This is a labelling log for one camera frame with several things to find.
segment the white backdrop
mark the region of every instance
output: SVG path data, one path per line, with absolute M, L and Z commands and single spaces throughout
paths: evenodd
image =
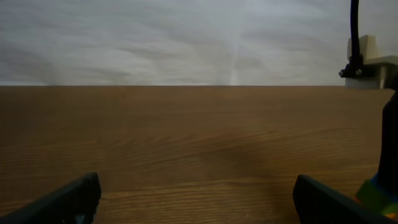
M 1 0 L 0 85 L 342 85 L 349 0 Z M 360 35 L 398 54 L 398 1 Z

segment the wooden table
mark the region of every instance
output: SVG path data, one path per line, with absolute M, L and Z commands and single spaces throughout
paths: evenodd
M 95 223 L 297 223 L 309 174 L 352 197 L 377 171 L 391 91 L 2 87 L 0 214 L 89 171 Z

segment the black cable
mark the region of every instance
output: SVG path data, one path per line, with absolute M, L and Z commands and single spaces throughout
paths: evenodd
M 351 63 L 360 64 L 359 52 L 359 34 L 358 34 L 358 7 L 359 0 L 351 0 Z

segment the green block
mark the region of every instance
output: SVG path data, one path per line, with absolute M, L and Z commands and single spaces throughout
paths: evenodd
M 371 183 L 371 180 L 365 180 L 365 183 L 356 193 L 356 198 L 369 210 L 387 215 L 398 212 L 398 203 L 393 202 L 389 197 Z

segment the wood grain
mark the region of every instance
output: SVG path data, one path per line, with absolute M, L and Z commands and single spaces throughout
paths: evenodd
M 96 223 L 297 223 L 309 174 L 352 196 L 391 91 L 2 87 L 0 214 L 97 171 Z

